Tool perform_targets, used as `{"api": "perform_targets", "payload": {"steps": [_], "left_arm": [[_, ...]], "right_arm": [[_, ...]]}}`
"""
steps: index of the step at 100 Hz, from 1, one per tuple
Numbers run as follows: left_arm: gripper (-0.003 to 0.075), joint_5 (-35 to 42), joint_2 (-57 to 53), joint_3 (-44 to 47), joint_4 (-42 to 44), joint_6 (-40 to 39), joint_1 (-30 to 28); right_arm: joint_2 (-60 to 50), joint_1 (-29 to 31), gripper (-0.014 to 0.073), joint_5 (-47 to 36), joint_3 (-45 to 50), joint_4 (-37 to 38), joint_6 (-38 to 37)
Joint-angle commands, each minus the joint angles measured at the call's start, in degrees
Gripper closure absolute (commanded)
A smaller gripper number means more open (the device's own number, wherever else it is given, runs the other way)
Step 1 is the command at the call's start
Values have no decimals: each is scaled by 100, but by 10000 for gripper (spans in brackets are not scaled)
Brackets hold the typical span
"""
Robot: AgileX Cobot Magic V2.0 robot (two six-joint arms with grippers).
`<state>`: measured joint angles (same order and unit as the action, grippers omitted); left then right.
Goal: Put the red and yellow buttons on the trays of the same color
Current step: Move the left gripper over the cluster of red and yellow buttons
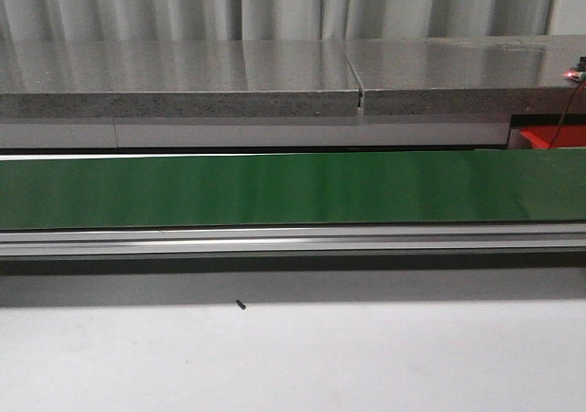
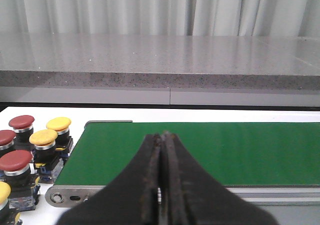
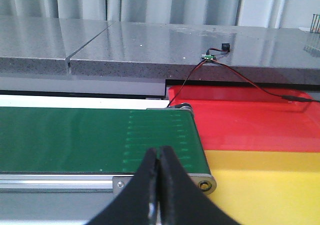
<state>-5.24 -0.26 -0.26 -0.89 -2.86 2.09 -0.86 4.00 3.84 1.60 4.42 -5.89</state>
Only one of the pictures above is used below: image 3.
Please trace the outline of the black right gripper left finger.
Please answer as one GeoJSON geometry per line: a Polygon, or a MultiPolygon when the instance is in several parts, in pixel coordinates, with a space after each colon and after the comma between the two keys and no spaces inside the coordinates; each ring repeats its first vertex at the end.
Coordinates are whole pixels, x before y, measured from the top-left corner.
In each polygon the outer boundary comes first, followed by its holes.
{"type": "Polygon", "coordinates": [[[157,151],[146,151],[133,178],[88,225],[155,225],[158,216],[157,151]]]}

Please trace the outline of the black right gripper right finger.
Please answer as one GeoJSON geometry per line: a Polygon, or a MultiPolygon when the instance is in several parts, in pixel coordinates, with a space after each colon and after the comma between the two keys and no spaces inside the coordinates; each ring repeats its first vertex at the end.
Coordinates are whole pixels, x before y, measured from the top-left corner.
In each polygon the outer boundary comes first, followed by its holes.
{"type": "Polygon", "coordinates": [[[238,224],[195,185],[170,146],[160,148],[159,182],[163,225],[238,224]]]}

